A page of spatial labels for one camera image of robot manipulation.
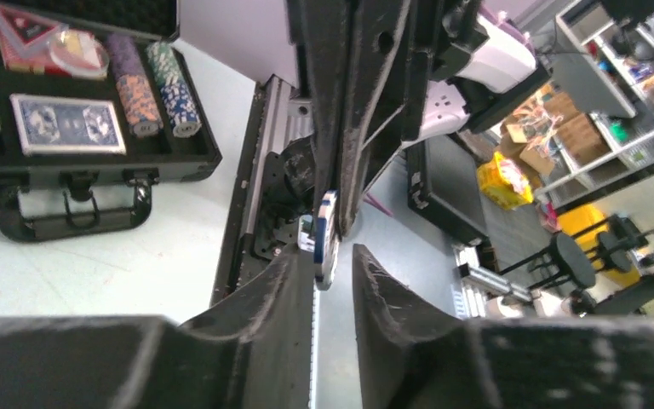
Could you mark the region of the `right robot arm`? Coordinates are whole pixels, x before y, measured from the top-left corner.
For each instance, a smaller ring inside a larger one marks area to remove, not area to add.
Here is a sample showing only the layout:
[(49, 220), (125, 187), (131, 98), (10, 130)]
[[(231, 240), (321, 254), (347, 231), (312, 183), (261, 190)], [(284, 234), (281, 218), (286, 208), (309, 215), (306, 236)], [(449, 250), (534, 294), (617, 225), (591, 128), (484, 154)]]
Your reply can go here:
[(311, 210), (337, 195), (349, 234), (399, 149), (489, 129), (544, 84), (530, 41), (480, 1), (289, 1), (300, 93), (311, 105)]

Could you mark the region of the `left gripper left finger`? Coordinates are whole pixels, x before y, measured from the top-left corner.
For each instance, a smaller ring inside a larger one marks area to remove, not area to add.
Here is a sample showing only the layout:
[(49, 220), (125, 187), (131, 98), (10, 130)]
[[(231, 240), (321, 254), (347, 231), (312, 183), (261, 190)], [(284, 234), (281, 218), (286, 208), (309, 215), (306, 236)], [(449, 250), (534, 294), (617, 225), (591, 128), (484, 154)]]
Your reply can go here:
[(0, 408), (306, 408), (310, 260), (286, 246), (183, 325), (149, 315), (0, 317)]

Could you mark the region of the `white poker chip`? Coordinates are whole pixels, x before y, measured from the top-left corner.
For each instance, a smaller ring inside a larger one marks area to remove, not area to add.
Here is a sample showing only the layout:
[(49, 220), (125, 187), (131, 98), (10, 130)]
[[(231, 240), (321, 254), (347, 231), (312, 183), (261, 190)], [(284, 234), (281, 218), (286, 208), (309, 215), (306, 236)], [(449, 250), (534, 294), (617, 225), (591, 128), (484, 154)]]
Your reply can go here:
[(316, 286), (327, 291), (335, 278), (336, 262), (341, 239), (336, 231), (338, 192), (327, 191), (316, 216), (303, 215), (298, 221), (297, 244), (312, 252)]

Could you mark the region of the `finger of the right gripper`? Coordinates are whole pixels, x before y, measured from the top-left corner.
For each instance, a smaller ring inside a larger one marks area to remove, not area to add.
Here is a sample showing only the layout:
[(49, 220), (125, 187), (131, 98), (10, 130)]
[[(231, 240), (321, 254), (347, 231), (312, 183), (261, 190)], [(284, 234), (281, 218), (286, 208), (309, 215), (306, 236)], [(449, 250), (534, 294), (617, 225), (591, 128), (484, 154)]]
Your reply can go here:
[(312, 103), (314, 204), (340, 187), (342, 117), (353, 34), (351, 1), (288, 1), (290, 41), (295, 45), (299, 90)]
[(355, 15), (341, 121), (338, 232), (353, 229), (364, 193), (416, 131), (442, 1), (363, 1)]

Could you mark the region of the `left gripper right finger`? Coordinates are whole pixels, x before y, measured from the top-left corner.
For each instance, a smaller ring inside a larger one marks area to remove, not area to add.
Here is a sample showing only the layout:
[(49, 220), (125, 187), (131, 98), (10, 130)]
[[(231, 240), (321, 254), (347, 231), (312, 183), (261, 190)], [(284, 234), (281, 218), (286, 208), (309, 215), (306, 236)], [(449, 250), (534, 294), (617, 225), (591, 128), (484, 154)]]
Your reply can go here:
[(366, 408), (654, 408), (654, 320), (459, 320), (353, 247)]

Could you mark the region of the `clear dealer button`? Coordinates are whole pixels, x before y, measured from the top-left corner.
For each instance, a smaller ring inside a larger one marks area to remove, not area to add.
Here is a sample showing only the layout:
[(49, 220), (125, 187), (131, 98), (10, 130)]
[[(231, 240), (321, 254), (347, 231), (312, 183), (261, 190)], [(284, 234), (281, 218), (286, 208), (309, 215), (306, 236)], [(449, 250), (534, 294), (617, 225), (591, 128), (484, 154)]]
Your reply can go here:
[(110, 58), (104, 45), (90, 32), (68, 29), (55, 34), (48, 45), (51, 60), (75, 78), (105, 79)]

